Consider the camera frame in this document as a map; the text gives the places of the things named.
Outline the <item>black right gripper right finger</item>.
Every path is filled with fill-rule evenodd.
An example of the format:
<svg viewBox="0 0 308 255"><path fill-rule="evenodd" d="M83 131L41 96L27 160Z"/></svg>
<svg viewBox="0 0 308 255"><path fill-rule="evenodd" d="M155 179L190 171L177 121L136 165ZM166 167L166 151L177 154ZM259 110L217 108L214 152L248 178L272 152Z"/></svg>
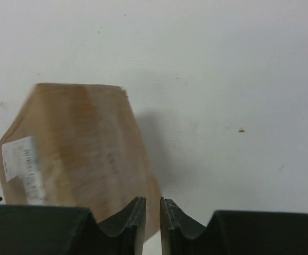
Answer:
<svg viewBox="0 0 308 255"><path fill-rule="evenodd" d="M308 254L308 214L217 210L204 226L161 198L163 254Z"/></svg>

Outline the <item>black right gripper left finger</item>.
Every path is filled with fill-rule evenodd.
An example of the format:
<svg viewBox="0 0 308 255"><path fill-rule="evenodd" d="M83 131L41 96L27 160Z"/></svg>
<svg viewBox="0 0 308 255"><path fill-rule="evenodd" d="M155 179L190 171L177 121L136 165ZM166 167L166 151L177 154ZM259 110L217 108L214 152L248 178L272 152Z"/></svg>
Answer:
<svg viewBox="0 0 308 255"><path fill-rule="evenodd" d="M84 207L0 205L0 254L141 254L146 199L98 223Z"/></svg>

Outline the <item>brown cardboard express box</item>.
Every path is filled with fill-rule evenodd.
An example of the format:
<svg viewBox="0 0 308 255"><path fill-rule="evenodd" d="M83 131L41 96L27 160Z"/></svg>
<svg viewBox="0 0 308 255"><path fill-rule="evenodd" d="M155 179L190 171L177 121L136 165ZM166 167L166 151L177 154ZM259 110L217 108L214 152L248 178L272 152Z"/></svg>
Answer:
<svg viewBox="0 0 308 255"><path fill-rule="evenodd" d="M0 140L7 204L89 208L101 222L146 198L145 238L162 195L127 93L101 84L39 83Z"/></svg>

